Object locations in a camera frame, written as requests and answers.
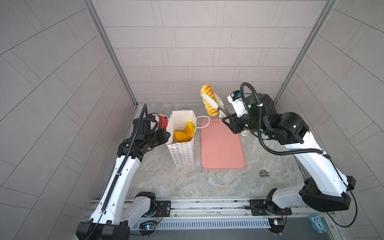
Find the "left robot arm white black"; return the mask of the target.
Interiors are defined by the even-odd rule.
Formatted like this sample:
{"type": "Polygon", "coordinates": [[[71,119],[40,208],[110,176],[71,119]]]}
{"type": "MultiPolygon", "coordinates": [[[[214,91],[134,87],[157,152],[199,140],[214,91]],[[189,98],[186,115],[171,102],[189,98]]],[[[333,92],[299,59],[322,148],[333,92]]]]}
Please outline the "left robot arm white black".
{"type": "Polygon", "coordinates": [[[156,212],[156,195],[151,192],[140,192],[126,209],[123,206],[144,154],[167,143],[170,137],[169,132],[160,129],[152,134],[133,134],[119,145],[113,175],[90,219],[79,223],[78,239],[128,240],[139,219],[156,212]]]}

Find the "striped twisted fake bread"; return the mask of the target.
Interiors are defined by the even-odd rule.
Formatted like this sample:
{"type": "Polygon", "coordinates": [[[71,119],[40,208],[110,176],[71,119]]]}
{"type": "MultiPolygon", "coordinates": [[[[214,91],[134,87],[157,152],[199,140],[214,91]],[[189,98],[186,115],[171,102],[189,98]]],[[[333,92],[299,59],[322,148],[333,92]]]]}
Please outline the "striped twisted fake bread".
{"type": "Polygon", "coordinates": [[[202,88],[201,88],[201,97],[202,97],[202,94],[207,94],[208,96],[210,96],[213,99],[215,99],[214,91],[213,91],[213,89],[212,89],[212,87],[210,85],[203,85],[202,86],[202,88]]]}

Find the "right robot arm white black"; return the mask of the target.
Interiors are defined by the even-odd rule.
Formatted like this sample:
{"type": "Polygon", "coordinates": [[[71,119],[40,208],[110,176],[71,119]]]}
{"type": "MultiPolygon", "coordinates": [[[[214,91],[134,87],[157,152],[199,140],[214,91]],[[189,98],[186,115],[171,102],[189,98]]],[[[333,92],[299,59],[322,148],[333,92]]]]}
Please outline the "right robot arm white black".
{"type": "Polygon", "coordinates": [[[219,113],[232,133],[249,131],[267,152],[276,156],[293,155],[309,172],[310,177],[296,186],[271,189],[259,208],[271,215],[297,206],[308,206],[323,213],[349,209],[354,198],[347,192],[355,188],[356,180],[336,168],[298,114],[279,114],[266,94],[244,97],[239,90],[232,92],[229,102],[235,109],[233,114],[216,94],[202,94],[202,98],[208,113],[219,113]]]}

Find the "white printed paper bag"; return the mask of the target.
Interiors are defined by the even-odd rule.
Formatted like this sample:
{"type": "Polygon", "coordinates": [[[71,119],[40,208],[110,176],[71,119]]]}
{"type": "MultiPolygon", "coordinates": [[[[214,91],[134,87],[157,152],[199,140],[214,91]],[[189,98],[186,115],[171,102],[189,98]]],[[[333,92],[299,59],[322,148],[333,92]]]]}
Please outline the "white printed paper bag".
{"type": "Polygon", "coordinates": [[[169,118],[169,123],[166,131],[171,134],[166,143],[174,164],[177,167],[191,166],[194,164],[195,141],[198,131],[207,127],[211,119],[207,116],[196,116],[192,110],[173,111],[169,118]],[[184,132],[188,122],[195,125],[195,135],[190,142],[175,143],[174,131],[184,132]]]}

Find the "braided fake bread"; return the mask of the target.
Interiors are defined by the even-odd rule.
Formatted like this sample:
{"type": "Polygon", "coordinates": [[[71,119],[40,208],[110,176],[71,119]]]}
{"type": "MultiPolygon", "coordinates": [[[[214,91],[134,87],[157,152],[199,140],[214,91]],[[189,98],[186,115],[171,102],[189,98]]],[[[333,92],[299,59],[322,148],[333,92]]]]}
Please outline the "braided fake bread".
{"type": "Polygon", "coordinates": [[[185,143],[190,142],[192,138],[184,132],[174,131],[174,142],[175,143],[185,143]]]}

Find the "long loaf fake bread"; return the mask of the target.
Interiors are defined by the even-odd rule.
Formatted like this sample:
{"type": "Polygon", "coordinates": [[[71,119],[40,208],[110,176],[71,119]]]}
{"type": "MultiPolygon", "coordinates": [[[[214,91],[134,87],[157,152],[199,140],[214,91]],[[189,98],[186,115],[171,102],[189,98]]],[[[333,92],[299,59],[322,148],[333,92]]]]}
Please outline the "long loaf fake bread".
{"type": "Polygon", "coordinates": [[[184,132],[192,139],[195,135],[195,125],[192,122],[188,122],[184,132]]]}

